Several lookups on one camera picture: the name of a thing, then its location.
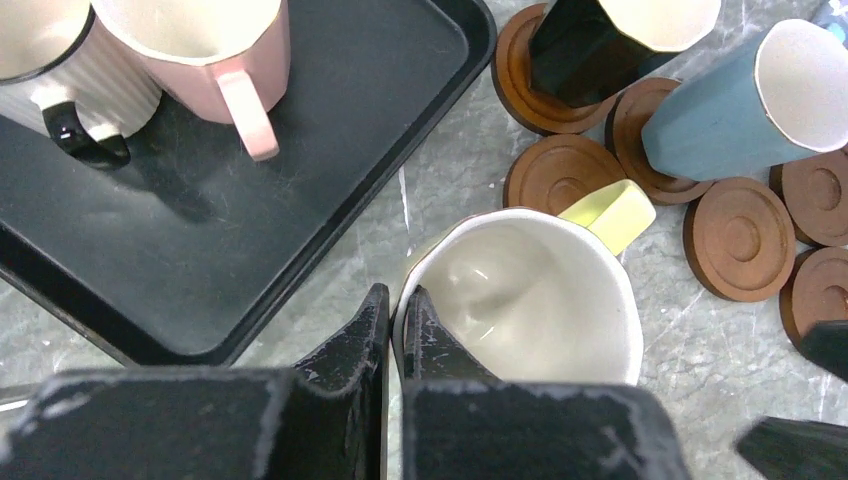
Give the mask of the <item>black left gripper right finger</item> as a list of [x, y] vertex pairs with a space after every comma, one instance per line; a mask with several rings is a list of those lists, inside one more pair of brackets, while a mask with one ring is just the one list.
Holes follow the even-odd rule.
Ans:
[[429, 293], [401, 318], [406, 479], [686, 479], [674, 425], [626, 384], [506, 382], [442, 326]]

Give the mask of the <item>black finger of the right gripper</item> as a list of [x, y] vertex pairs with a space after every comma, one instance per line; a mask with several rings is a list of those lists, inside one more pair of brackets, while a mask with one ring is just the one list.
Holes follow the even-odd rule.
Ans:
[[801, 354], [844, 382], [847, 375], [847, 321], [820, 321], [803, 336]]

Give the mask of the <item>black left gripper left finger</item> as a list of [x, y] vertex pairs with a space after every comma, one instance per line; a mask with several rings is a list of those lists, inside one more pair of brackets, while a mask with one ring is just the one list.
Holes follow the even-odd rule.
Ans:
[[70, 370], [1, 438], [5, 479], [382, 479], [390, 295], [293, 365]]

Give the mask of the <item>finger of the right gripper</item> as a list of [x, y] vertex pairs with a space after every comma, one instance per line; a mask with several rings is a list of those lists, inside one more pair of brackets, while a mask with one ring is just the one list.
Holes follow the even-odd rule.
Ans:
[[845, 479], [847, 428], [812, 420], [763, 417], [735, 442], [766, 479]]

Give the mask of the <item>brown wooden coaster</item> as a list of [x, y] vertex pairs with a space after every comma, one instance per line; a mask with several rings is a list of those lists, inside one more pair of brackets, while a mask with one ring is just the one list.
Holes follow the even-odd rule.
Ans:
[[845, 147], [774, 166], [769, 185], [783, 200], [799, 241], [818, 247], [847, 244]]
[[581, 134], [606, 120], [617, 97], [571, 108], [531, 87], [529, 41], [544, 11], [543, 3], [528, 6], [513, 15], [498, 34], [491, 62], [494, 88], [507, 112], [525, 128], [540, 135]]
[[618, 160], [598, 142], [575, 134], [552, 135], [515, 159], [505, 179], [502, 206], [557, 215], [625, 178]]
[[821, 321], [847, 319], [847, 250], [827, 247], [797, 256], [779, 294], [784, 331], [796, 350]]
[[645, 154], [641, 130], [660, 103], [680, 81], [664, 77], [640, 80], [617, 97], [605, 127], [605, 144], [626, 176], [636, 182], [655, 205], [685, 204], [704, 195], [714, 181], [695, 182], [654, 170]]
[[709, 292], [753, 303], [776, 295], [788, 281], [796, 236], [774, 191], [733, 177], [715, 182], [688, 206], [683, 245], [693, 274]]

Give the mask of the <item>green mug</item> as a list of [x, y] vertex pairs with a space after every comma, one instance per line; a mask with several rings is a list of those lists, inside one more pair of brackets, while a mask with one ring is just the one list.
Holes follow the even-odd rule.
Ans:
[[408, 257], [392, 317], [422, 287], [449, 334], [501, 379], [634, 385], [644, 340], [619, 255], [655, 217], [631, 180], [559, 214], [509, 207], [467, 217]]

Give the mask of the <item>blue mug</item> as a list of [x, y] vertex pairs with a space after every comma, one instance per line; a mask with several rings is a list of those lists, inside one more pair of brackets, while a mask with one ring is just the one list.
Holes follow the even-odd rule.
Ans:
[[847, 143], [847, 50], [836, 35], [787, 19], [674, 89], [641, 131], [650, 166], [711, 181]]

